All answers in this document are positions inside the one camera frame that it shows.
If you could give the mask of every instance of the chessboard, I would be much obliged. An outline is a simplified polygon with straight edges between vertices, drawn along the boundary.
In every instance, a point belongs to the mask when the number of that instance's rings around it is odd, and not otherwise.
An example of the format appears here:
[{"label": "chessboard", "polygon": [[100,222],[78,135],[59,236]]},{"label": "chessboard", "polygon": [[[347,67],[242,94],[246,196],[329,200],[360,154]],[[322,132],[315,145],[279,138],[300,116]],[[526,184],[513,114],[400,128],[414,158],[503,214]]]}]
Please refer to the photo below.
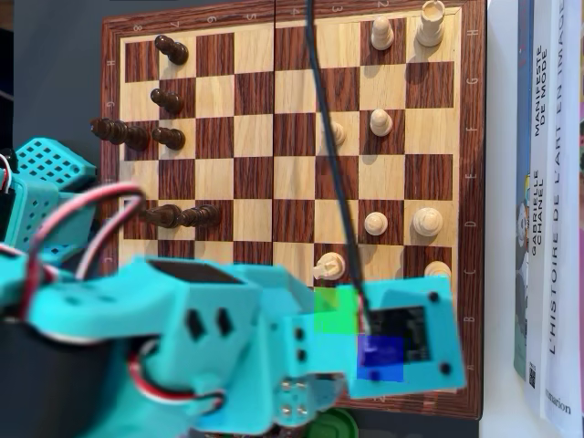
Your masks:
[{"label": "chessboard", "polygon": [[[467,387],[372,400],[353,408],[479,418],[482,412],[485,207],[485,1],[443,0],[443,38],[416,39],[422,0],[316,0],[316,40],[339,163],[366,279],[450,269]],[[148,139],[136,150],[102,141],[102,183],[132,180],[147,208],[211,204],[219,225],[168,229],[134,219],[100,259],[104,275],[135,255],[219,263],[278,264],[309,287],[326,253],[346,256],[323,144],[299,0],[247,0],[104,19],[100,117],[147,132],[179,130],[180,149]],[[371,44],[377,17],[391,24],[388,49]],[[188,58],[175,65],[154,44],[165,35]],[[180,112],[151,99],[182,98]],[[391,120],[370,127],[373,111]],[[120,207],[106,203],[102,219]],[[434,235],[415,225],[421,209],[441,217]],[[366,230],[382,214],[380,235]]]}]

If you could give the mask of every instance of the light square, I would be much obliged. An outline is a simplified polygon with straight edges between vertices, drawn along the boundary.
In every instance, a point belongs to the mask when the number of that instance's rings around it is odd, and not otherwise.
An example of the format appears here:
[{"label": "light square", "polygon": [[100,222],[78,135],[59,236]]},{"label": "light square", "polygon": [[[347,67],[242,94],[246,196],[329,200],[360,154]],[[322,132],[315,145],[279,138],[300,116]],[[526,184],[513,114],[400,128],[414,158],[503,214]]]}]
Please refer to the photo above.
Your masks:
[{"label": "light square", "polygon": [[234,240],[272,241],[272,200],[234,200]]},{"label": "light square", "polygon": [[404,109],[405,86],[405,64],[361,67],[360,109]]},{"label": "light square", "polygon": [[307,286],[313,285],[314,245],[274,242],[274,265],[283,266]]},{"label": "light square", "polygon": [[232,158],[194,161],[196,199],[234,199],[234,160]]},{"label": "light square", "polygon": [[314,199],[315,158],[274,157],[274,198]]},{"label": "light square", "polygon": [[312,70],[276,72],[275,113],[315,112],[317,94]]},{"label": "light square", "polygon": [[195,90],[196,117],[231,117],[235,111],[235,77],[197,78]]},{"label": "light square", "polygon": [[274,150],[274,116],[235,116],[234,156],[271,157]]},{"label": "light square", "polygon": [[359,199],[401,200],[403,155],[362,155],[359,159]]}]

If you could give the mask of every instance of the pawn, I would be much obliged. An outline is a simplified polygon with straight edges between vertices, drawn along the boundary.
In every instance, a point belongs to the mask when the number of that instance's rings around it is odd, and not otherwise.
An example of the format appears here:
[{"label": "pawn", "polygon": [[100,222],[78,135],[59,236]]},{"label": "pawn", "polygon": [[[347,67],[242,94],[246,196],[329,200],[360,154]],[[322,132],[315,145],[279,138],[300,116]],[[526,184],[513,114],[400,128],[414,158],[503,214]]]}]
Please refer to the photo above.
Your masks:
[{"label": "pawn", "polygon": [[184,146],[184,134],[179,130],[156,128],[152,131],[152,138],[173,151],[179,151]]},{"label": "pawn", "polygon": [[176,93],[166,93],[161,89],[153,89],[150,93],[150,99],[171,114],[178,114],[183,109],[183,98]]},{"label": "pawn", "polygon": [[383,109],[376,109],[371,114],[370,128],[378,137],[384,137],[393,128],[393,120]]},{"label": "pawn", "polygon": [[174,42],[165,35],[158,35],[154,40],[154,45],[177,66],[184,64],[189,58],[189,50],[184,44]]},{"label": "pawn", "polygon": [[384,16],[379,16],[373,21],[371,30],[371,45],[378,50],[385,50],[393,43],[393,29],[390,20]]}]

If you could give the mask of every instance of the cable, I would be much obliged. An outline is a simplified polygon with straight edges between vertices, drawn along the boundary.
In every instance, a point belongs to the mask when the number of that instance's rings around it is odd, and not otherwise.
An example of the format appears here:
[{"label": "cable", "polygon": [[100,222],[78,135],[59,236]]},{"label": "cable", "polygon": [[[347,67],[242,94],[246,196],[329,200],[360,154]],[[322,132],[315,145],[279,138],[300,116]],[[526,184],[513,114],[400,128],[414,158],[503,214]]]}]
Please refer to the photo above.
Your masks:
[{"label": "cable", "polygon": [[342,186],[342,179],[339,170],[339,156],[337,155],[337,150],[334,146],[335,145],[335,142],[333,140],[334,136],[332,133],[332,128],[330,126],[329,104],[327,103],[327,97],[322,87],[322,79],[320,77],[320,65],[318,64],[317,44],[314,38],[314,0],[307,0],[306,37],[308,53],[310,55],[310,66],[312,67],[312,72],[314,73],[315,88],[317,90],[318,106],[320,107],[322,123],[324,124],[325,140],[328,151],[328,162],[332,173],[335,192],[337,194],[337,200],[339,201],[340,216],[345,231],[345,238],[347,240],[347,258],[348,258],[347,265],[349,268],[349,275],[351,277],[353,286],[355,287],[357,291],[357,296],[359,298],[360,319],[363,331],[366,334],[370,334],[371,317],[369,309],[369,300],[367,299],[363,291],[363,275],[361,272],[360,253],[359,248],[357,247],[357,242],[355,240],[355,233],[353,231],[353,225],[350,218],[347,197]]}]

